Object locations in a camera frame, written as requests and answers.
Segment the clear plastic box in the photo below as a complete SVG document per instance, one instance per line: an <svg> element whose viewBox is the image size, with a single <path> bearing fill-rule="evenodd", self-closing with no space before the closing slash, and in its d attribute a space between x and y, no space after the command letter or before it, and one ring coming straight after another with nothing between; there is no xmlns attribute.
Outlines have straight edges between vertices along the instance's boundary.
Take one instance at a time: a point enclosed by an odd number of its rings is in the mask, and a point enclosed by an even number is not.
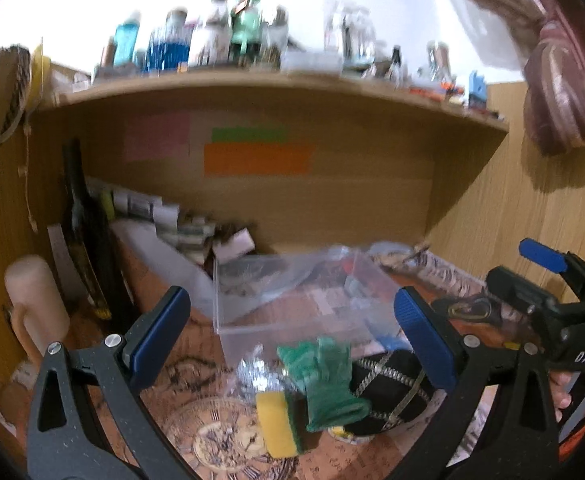
<svg viewBox="0 0 585 480"><path fill-rule="evenodd" d="M353 357L389 340L409 346L393 313L399 285L359 251L244 256L216 265L214 282L214 328L231 367L257 345L276 359L278 346L323 335L350 342Z"/></svg>

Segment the silver bolt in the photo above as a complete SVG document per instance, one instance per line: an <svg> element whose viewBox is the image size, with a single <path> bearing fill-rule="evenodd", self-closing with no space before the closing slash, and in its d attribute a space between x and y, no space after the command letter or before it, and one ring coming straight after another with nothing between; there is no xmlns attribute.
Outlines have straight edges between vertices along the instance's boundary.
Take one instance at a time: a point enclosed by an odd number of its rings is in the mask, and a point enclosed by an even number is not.
<svg viewBox="0 0 585 480"><path fill-rule="evenodd" d="M535 346L533 343L526 343L524 345L524 351L528 355L535 355L535 354L537 354L537 346Z"/></svg>
<svg viewBox="0 0 585 480"><path fill-rule="evenodd" d="M105 343L108 348L114 348L121 342L122 337L119 334L111 334L106 336Z"/></svg>
<svg viewBox="0 0 585 480"><path fill-rule="evenodd" d="M468 348L477 348L480 345L479 338L476 335L467 335L463 338L463 343Z"/></svg>
<svg viewBox="0 0 585 480"><path fill-rule="evenodd" d="M61 343L59 341L48 345L48 354L50 355L55 355L59 350L61 350Z"/></svg>

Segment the green sticky note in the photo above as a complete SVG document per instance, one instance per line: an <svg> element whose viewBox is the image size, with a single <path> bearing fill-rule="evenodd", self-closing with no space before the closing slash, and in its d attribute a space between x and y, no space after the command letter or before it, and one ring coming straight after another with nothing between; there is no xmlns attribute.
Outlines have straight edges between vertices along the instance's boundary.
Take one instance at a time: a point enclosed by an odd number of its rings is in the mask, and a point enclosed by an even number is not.
<svg viewBox="0 0 585 480"><path fill-rule="evenodd" d="M283 128L235 126L213 128L212 142L286 142L288 134Z"/></svg>

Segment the pink paper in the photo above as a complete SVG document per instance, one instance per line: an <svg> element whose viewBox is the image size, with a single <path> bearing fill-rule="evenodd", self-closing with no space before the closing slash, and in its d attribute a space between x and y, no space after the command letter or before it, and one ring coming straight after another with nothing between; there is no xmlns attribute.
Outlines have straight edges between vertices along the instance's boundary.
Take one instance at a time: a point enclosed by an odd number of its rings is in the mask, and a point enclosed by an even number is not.
<svg viewBox="0 0 585 480"><path fill-rule="evenodd" d="M124 132L124 160L158 160L188 155L189 112L167 112L128 119Z"/></svg>

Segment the sponge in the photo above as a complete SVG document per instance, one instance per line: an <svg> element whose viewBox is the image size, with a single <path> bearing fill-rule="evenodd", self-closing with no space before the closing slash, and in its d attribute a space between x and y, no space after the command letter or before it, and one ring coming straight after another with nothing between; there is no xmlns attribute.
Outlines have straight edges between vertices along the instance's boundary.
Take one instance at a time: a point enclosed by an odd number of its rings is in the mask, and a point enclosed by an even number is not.
<svg viewBox="0 0 585 480"><path fill-rule="evenodd" d="M293 406L284 392L256 394L256 413L272 458L290 458L302 453Z"/></svg>

